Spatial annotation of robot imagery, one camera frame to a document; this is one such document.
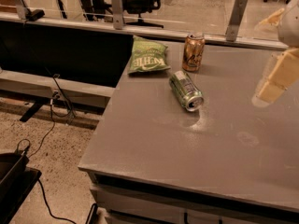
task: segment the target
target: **can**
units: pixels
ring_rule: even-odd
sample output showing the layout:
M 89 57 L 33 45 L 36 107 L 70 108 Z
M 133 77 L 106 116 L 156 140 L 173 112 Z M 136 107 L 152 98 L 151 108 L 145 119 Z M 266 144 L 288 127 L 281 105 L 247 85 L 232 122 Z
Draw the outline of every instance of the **can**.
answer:
M 170 77 L 169 84 L 180 104 L 188 111 L 197 110 L 204 102 L 203 94 L 192 83 L 187 73 L 177 71 Z
M 203 57 L 205 37 L 203 34 L 189 34 L 185 39 L 182 68 L 198 71 Z

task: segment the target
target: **green chip bag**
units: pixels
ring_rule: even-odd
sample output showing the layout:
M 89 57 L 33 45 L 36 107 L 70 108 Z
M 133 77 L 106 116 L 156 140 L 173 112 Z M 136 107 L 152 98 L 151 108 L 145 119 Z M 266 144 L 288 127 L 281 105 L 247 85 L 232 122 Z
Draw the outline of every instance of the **green chip bag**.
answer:
M 165 62 L 166 49 L 166 45 L 135 35 L 128 73 L 169 69 Z

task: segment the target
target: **green can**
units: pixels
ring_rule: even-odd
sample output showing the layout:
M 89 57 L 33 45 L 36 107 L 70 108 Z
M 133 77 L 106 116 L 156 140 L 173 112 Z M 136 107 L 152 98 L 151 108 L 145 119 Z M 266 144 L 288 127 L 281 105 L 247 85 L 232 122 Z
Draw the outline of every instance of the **green can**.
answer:
M 203 94 L 192 83 L 187 73 L 177 71 L 170 77 L 169 84 L 180 104 L 188 111 L 197 110 L 204 102 Z

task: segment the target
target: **gray tabletop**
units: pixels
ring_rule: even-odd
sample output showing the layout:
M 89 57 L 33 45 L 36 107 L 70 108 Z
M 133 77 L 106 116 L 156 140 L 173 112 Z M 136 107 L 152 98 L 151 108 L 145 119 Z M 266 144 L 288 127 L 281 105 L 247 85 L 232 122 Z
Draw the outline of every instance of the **gray tabletop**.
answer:
M 164 43 L 171 69 L 124 72 L 79 169 L 299 209 L 299 85 L 251 102 L 273 51 L 206 46 L 190 74 L 205 103 L 190 113 L 168 84 L 183 44 Z

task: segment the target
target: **table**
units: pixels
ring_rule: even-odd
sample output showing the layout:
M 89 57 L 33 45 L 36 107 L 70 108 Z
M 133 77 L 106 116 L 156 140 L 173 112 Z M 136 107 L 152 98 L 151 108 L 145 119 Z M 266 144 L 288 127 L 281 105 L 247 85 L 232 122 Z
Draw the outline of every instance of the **table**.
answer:
M 163 43 L 171 69 L 124 71 L 78 165 L 98 203 L 172 223 L 198 213 L 298 223 L 299 86 L 267 108 L 251 101 L 274 51 L 206 46 L 190 73 L 205 103 L 190 113 L 168 84 L 183 44 Z

